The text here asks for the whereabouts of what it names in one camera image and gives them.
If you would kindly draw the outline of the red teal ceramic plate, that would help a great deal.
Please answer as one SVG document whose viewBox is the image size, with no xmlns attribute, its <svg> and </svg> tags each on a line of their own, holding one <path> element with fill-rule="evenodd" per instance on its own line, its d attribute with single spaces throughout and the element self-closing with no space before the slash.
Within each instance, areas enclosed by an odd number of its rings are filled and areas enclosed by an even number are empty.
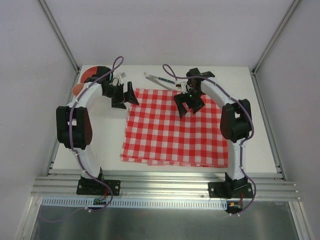
<svg viewBox="0 0 320 240">
<path fill-rule="evenodd" d="M 107 72 L 109 72 L 110 70 L 111 69 L 108 68 L 107 66 L 102 66 L 102 65 L 90 67 L 81 76 L 80 83 L 84 84 L 88 78 L 95 78 L 95 77 L 99 78 L 104 74 L 106 74 Z"/>
</svg>

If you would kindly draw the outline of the red white checkered cloth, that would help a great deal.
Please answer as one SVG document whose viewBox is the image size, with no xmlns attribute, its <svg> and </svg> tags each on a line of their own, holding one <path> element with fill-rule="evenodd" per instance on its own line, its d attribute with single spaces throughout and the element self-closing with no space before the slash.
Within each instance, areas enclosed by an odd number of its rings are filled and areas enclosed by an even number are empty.
<svg viewBox="0 0 320 240">
<path fill-rule="evenodd" d="M 220 131 L 221 109 L 207 95 L 197 113 L 180 118 L 177 91 L 138 88 L 128 111 L 120 157 L 149 166 L 226 168 L 228 145 Z"/>
</svg>

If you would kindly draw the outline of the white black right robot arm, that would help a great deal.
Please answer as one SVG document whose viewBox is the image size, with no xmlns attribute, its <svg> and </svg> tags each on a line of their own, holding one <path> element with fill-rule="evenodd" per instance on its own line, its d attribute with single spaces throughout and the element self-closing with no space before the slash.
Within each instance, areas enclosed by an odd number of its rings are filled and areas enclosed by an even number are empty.
<svg viewBox="0 0 320 240">
<path fill-rule="evenodd" d="M 202 96 L 206 95 L 221 109 L 220 132 L 227 140 L 228 167 L 225 173 L 224 193 L 228 197 L 236 197 L 242 187 L 248 183 L 245 175 L 245 141 L 254 133 L 251 104 L 247 99 L 237 100 L 220 86 L 210 72 L 201 73 L 192 68 L 186 73 L 185 81 L 181 82 L 182 93 L 173 97 L 179 117 L 182 119 L 189 109 L 195 114 L 205 106 Z"/>
</svg>

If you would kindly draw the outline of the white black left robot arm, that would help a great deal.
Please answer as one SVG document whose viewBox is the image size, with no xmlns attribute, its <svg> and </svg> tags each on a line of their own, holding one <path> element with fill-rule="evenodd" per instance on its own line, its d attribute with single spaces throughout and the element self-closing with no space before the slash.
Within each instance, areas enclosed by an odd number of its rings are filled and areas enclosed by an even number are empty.
<svg viewBox="0 0 320 240">
<path fill-rule="evenodd" d="M 56 109 L 57 140 L 72 152 L 82 170 L 81 177 L 90 179 L 87 187 L 93 194 L 102 193 L 105 182 L 99 178 L 102 169 L 91 148 L 93 129 L 89 111 L 101 97 L 111 99 L 111 107 L 115 109 L 125 110 L 125 103 L 139 105 L 132 82 L 125 86 L 123 76 L 107 66 L 92 67 L 76 85 L 74 99 Z"/>
</svg>

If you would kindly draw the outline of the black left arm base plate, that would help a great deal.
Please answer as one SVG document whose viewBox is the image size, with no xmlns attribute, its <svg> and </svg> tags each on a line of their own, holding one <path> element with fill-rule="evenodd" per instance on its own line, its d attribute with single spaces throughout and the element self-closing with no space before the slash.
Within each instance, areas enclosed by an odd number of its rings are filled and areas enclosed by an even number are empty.
<svg viewBox="0 0 320 240">
<path fill-rule="evenodd" d="M 121 181 L 120 180 L 110 180 L 105 179 L 103 182 L 111 189 L 112 194 L 114 196 L 120 195 L 120 189 L 121 189 Z M 102 196 L 105 194 L 105 191 L 107 191 L 107 195 L 110 196 L 110 191 L 101 183 L 98 183 L 97 181 L 93 179 L 88 178 L 81 178 L 78 181 L 76 194 L 77 195 L 85 195 L 85 196 Z"/>
</svg>

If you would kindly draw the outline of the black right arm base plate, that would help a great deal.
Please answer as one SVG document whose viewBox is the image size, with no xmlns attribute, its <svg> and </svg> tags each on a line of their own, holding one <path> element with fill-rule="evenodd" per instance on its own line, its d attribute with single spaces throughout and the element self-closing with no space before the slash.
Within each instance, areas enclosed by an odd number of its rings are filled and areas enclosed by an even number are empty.
<svg viewBox="0 0 320 240">
<path fill-rule="evenodd" d="M 245 186 L 242 186 L 237 189 L 232 189 L 231 187 L 227 187 L 225 182 L 209 182 L 207 185 L 208 185 L 208 194 L 210 198 L 252 199 L 254 196 L 254 191 L 250 183 L 247 183 Z"/>
</svg>

